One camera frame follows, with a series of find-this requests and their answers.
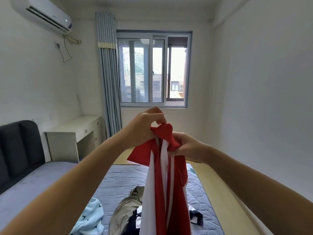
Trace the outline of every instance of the desk drawer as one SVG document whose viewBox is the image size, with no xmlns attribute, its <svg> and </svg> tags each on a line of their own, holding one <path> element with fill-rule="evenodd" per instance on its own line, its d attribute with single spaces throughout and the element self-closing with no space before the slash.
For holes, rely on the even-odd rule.
<svg viewBox="0 0 313 235">
<path fill-rule="evenodd" d="M 96 129 L 97 126 L 100 125 L 100 119 L 93 121 L 92 123 L 85 125 L 81 129 L 76 132 L 76 142 L 79 142 L 88 134 L 90 134 L 93 130 Z"/>
</svg>

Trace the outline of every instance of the blue curtain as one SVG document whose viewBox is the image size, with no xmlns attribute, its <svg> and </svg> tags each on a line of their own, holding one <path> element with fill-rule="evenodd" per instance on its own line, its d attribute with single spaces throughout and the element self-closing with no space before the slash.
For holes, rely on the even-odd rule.
<svg viewBox="0 0 313 235">
<path fill-rule="evenodd" d="M 115 19 L 111 13 L 96 12 L 100 71 L 105 104 L 106 135 L 111 137 L 122 128 L 119 78 L 116 57 Z"/>
</svg>

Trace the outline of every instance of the bed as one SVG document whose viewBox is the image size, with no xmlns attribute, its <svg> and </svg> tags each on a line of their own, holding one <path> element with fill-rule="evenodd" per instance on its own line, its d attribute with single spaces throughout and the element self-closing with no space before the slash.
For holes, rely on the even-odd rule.
<svg viewBox="0 0 313 235">
<path fill-rule="evenodd" d="M 45 163 L 37 125 L 20 121 L 0 126 L 0 231 L 37 195 L 76 164 Z M 224 235 L 210 201 L 192 166 L 187 164 L 188 203 L 203 214 L 203 226 L 191 225 L 193 234 Z M 135 186 L 145 184 L 148 167 L 112 165 L 96 190 L 104 208 L 103 225 L 107 234 L 110 217 L 118 203 Z"/>
</svg>

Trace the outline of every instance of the blue mattress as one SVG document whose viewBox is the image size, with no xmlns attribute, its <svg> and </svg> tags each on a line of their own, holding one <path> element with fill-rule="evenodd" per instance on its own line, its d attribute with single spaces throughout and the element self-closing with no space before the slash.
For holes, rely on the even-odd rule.
<svg viewBox="0 0 313 235">
<path fill-rule="evenodd" d="M 19 181 L 0 195 L 0 231 L 37 195 L 59 179 L 76 164 L 49 162 Z M 194 235 L 224 235 L 210 201 L 190 164 L 188 168 L 188 203 L 203 214 L 203 226 L 193 225 Z M 94 197 L 103 205 L 104 233 L 107 234 L 110 218 L 119 202 L 135 186 L 144 186 L 148 167 L 141 165 L 113 165 L 104 177 Z"/>
</svg>

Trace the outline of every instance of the bed frame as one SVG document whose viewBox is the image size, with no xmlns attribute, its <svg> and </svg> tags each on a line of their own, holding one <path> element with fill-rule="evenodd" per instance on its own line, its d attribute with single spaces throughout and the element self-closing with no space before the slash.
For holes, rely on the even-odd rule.
<svg viewBox="0 0 313 235">
<path fill-rule="evenodd" d="M 0 194 L 44 163 L 35 122 L 23 120 L 0 126 Z"/>
</svg>

